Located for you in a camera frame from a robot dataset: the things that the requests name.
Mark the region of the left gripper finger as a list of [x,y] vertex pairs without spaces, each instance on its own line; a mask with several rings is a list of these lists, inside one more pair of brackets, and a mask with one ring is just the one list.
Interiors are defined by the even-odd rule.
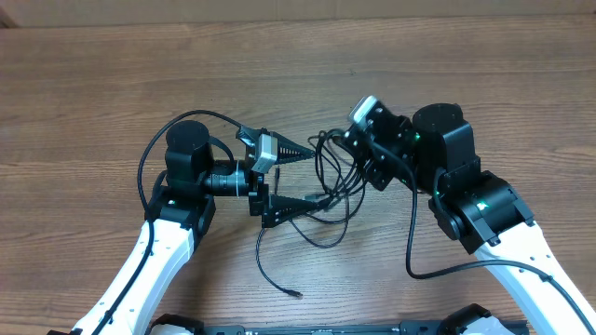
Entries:
[[294,141],[291,141],[276,132],[271,137],[277,141],[276,165],[284,165],[313,158],[315,152]]
[[285,221],[298,216],[326,208],[332,201],[331,197],[319,201],[291,198],[270,194],[264,199],[262,227],[274,228]]

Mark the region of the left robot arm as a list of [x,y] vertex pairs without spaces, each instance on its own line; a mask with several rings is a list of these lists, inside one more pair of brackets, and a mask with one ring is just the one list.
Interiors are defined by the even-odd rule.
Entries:
[[326,208],[329,197],[297,199],[272,194],[264,175],[274,165],[301,161],[313,151],[264,128],[238,126],[246,146],[242,160],[216,160],[213,147],[228,148],[194,120],[166,133],[166,170],[155,183],[134,249],[96,305],[72,328],[73,334],[201,334],[202,322],[165,314],[155,317],[174,276],[207,234],[218,196],[245,197],[250,214],[265,228]]

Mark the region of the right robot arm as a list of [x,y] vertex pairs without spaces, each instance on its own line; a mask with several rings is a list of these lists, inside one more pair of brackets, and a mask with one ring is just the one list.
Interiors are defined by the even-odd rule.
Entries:
[[459,105],[429,104],[407,117],[368,96],[349,120],[343,143],[365,180],[379,191],[398,180],[413,194],[429,194],[438,226],[475,258],[423,274],[407,260],[410,277],[485,268],[537,333],[594,333],[595,311],[556,260],[534,212],[510,183],[482,169]]

